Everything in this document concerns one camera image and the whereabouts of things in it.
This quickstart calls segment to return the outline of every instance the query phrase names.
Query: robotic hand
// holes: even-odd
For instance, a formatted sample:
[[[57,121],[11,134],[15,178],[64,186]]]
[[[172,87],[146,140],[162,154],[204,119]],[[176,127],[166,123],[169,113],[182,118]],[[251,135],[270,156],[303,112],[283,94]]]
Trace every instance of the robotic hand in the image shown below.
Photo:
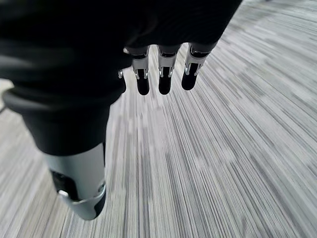
[[[158,88],[167,94],[180,45],[189,43],[182,87],[192,89],[240,2],[0,3],[0,78],[14,84],[3,100],[22,115],[57,193],[81,218],[96,218],[105,204],[106,124],[126,90],[122,69],[132,64],[148,94],[149,45],[158,45]]]

